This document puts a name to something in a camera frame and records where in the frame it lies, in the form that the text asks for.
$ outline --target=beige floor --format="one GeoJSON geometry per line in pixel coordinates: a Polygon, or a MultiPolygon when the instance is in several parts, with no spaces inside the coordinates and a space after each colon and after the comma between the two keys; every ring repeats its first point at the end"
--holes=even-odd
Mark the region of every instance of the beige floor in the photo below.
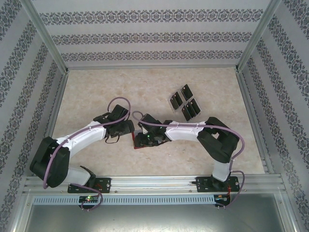
{"type": "MultiPolygon", "coordinates": [[[[202,109],[194,122],[215,116],[244,137],[245,150],[233,169],[264,173],[233,68],[71,71],[53,137],[87,125],[107,112],[109,101],[117,96],[128,98],[132,110],[149,113],[160,121],[184,122],[167,101],[184,84],[189,85],[202,109]]],[[[122,100],[117,103],[126,106],[122,100]]],[[[199,143],[174,141],[134,150],[130,134],[122,136],[117,144],[95,142],[70,163],[83,165],[96,175],[202,175],[211,174],[213,166],[212,158],[199,143]]]]}

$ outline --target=aluminum frame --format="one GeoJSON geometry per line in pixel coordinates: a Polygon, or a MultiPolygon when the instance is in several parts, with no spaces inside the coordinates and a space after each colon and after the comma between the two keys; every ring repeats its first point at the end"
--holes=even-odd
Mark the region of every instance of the aluminum frame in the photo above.
{"type": "MultiPolygon", "coordinates": [[[[242,182],[241,175],[235,175],[242,182]]],[[[199,193],[195,181],[196,175],[183,176],[109,176],[111,181],[111,192],[104,196],[158,196],[158,195],[213,195],[218,192],[199,193]]],[[[283,179],[280,174],[248,174],[245,175],[241,194],[274,194],[281,220],[287,232],[299,231],[293,215],[292,207],[286,193],[283,179]]],[[[30,217],[33,201],[36,196],[86,196],[84,194],[67,193],[67,185],[60,185],[56,188],[42,188],[42,180],[38,177],[27,177],[22,192],[20,204],[13,222],[11,232],[25,231],[30,217]]]]}

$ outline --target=striped wall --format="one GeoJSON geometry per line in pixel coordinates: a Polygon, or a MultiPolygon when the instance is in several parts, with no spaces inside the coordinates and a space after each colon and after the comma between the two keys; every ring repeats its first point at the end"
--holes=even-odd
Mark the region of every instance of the striped wall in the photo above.
{"type": "Polygon", "coordinates": [[[269,0],[34,0],[69,68],[236,65],[269,0]]]}
{"type": "Polygon", "coordinates": [[[0,232],[47,131],[63,74],[17,0],[0,0],[0,232]]]}
{"type": "Polygon", "coordinates": [[[243,76],[272,165],[309,231],[309,0],[284,0],[243,76]]]}

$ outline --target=purple cable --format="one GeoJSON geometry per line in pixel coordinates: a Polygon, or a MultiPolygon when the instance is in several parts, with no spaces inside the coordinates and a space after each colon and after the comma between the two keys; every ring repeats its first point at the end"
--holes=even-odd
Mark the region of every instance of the purple cable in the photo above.
{"type": "Polygon", "coordinates": [[[86,187],[86,186],[83,186],[83,185],[79,185],[79,184],[71,184],[71,185],[77,186],[77,187],[79,187],[79,188],[83,188],[83,189],[95,191],[95,192],[97,192],[98,195],[100,196],[100,202],[99,202],[98,204],[96,204],[95,206],[93,206],[91,209],[84,209],[84,208],[83,208],[83,205],[84,205],[84,203],[86,203],[86,202],[82,202],[82,205],[81,205],[81,209],[82,209],[82,210],[87,210],[87,212],[89,212],[89,211],[91,211],[91,210],[94,210],[95,208],[98,208],[98,207],[102,204],[102,202],[103,202],[103,195],[102,195],[102,193],[101,193],[99,190],[96,190],[96,189],[94,189],[94,188],[89,188],[89,187],[86,187]]]}
{"type": "Polygon", "coordinates": [[[121,119],[119,119],[119,120],[116,120],[116,121],[113,121],[113,122],[102,123],[102,124],[98,124],[98,125],[95,125],[95,126],[92,126],[92,127],[89,127],[89,128],[87,127],[87,128],[82,129],[82,130],[79,130],[78,132],[74,133],[74,134],[71,135],[69,138],[67,138],[66,140],[64,140],[64,141],[55,149],[55,151],[53,152],[53,154],[52,154],[52,156],[51,156],[51,158],[50,158],[50,160],[49,160],[49,162],[48,162],[48,165],[47,165],[47,168],[46,168],[46,172],[45,172],[45,176],[44,176],[44,180],[43,180],[43,188],[44,188],[44,189],[47,189],[47,188],[48,188],[48,185],[47,185],[46,182],[47,182],[47,178],[48,178],[48,174],[49,174],[49,171],[50,171],[50,167],[52,166],[52,163],[53,163],[53,161],[54,161],[54,158],[55,158],[57,152],[59,151],[59,149],[60,149],[65,143],[67,143],[70,139],[74,138],[76,135],[78,135],[78,134],[80,134],[80,133],[82,133],[82,132],[84,132],[84,131],[87,131],[87,130],[89,130],[90,128],[97,128],[97,127],[103,127],[103,126],[115,124],[115,123],[118,123],[118,122],[124,120],[124,119],[129,115],[129,113],[130,113],[130,111],[131,111],[131,104],[130,104],[129,100],[126,99],[126,98],[124,98],[124,97],[117,97],[117,98],[112,99],[111,102],[108,104],[107,110],[109,110],[109,107],[110,107],[111,103],[112,103],[114,100],[116,100],[116,99],[123,99],[123,100],[125,100],[125,101],[128,103],[129,109],[128,109],[127,114],[126,114],[125,116],[123,116],[123,117],[122,117],[121,119]]]}
{"type": "Polygon", "coordinates": [[[237,198],[239,197],[240,192],[241,192],[241,190],[242,190],[242,187],[243,187],[243,185],[245,184],[245,178],[246,178],[246,177],[245,177],[245,173],[243,173],[243,171],[237,170],[237,171],[231,171],[231,172],[232,172],[232,173],[241,173],[241,174],[242,174],[242,183],[241,183],[241,186],[240,186],[239,191],[238,191],[238,193],[236,194],[235,198],[233,199],[232,202],[230,202],[230,204],[228,204],[228,205],[226,206],[226,208],[230,207],[231,204],[233,204],[233,203],[237,200],[237,198]]]}
{"type": "Polygon", "coordinates": [[[236,131],[230,129],[230,128],[226,128],[226,127],[220,127],[220,126],[213,126],[213,125],[198,125],[198,124],[168,124],[168,125],[165,125],[165,124],[155,124],[155,123],[149,123],[149,122],[144,122],[140,119],[138,119],[137,117],[134,116],[135,113],[139,113],[143,116],[143,113],[141,111],[133,111],[132,112],[132,117],[137,120],[138,122],[142,123],[142,124],[145,124],[145,125],[149,125],[149,126],[155,126],[155,127],[204,127],[204,128],[216,128],[216,129],[221,129],[221,130],[226,130],[228,132],[231,132],[233,133],[234,135],[236,135],[237,137],[239,137],[239,139],[241,140],[241,149],[239,150],[239,152],[237,152],[234,156],[232,156],[231,158],[231,162],[230,162],[230,167],[229,167],[229,170],[231,171],[232,169],[232,164],[233,164],[233,161],[234,159],[241,153],[243,152],[243,150],[245,149],[245,141],[243,139],[243,137],[238,134],[236,131]]]}

